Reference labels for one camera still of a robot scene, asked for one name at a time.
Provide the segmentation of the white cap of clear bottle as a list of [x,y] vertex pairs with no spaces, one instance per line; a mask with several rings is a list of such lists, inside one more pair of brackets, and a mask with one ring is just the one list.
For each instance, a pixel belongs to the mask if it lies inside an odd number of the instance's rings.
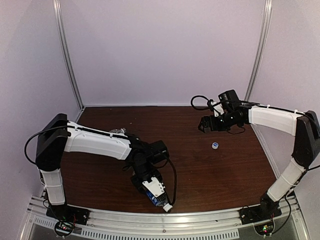
[[219,148],[219,144],[217,142],[213,142],[211,147],[212,149],[217,150]]

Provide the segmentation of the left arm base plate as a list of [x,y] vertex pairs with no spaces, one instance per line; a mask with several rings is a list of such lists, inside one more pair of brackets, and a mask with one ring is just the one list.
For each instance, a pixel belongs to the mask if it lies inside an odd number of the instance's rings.
[[86,225],[90,211],[86,208],[63,205],[51,205],[46,211],[46,216],[59,221],[73,222],[75,224]]

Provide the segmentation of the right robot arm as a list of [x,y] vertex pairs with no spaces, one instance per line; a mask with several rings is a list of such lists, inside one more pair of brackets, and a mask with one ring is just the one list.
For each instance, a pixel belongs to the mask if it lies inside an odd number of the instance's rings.
[[216,101],[205,100],[203,110],[211,114],[201,118],[201,132],[229,132],[235,126],[251,126],[272,161],[272,168],[278,171],[258,206],[242,210],[242,218],[253,221],[280,215],[280,200],[294,190],[307,172],[315,169],[312,164],[320,154],[317,114],[241,100],[233,89],[219,94]]

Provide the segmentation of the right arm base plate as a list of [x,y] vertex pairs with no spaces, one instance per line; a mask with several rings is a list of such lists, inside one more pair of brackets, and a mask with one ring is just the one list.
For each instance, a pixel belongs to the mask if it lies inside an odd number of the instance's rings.
[[272,217],[278,217],[282,215],[282,211],[276,207],[269,213],[263,212],[260,205],[256,206],[244,206],[239,211],[239,216],[242,225],[256,223],[260,221],[270,220]]

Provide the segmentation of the blue labelled plastic bottle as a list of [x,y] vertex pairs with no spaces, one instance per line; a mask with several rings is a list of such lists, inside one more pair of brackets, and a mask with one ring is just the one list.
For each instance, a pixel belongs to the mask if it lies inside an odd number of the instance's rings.
[[160,196],[156,197],[154,196],[150,191],[145,192],[148,198],[151,200],[151,202],[156,207],[164,207],[166,204],[168,204],[168,196],[166,193],[161,194]]

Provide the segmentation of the clear unlabelled plastic bottle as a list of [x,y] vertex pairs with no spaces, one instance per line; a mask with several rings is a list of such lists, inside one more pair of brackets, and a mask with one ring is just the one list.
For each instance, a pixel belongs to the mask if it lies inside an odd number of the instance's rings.
[[125,134],[127,130],[125,128],[119,128],[119,129],[109,130],[109,132],[113,134]]

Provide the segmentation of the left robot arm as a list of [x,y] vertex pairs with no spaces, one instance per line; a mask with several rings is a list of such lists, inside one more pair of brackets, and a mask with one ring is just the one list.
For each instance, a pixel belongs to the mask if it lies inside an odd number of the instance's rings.
[[169,151],[162,140],[152,143],[142,141],[124,128],[103,131],[69,121],[64,113],[57,114],[40,132],[27,141],[37,139],[35,160],[48,202],[62,207],[67,203],[61,174],[64,153],[87,153],[124,161],[134,171],[131,182],[146,194],[157,207],[169,212],[173,208],[166,192],[162,175],[156,164],[169,159]]

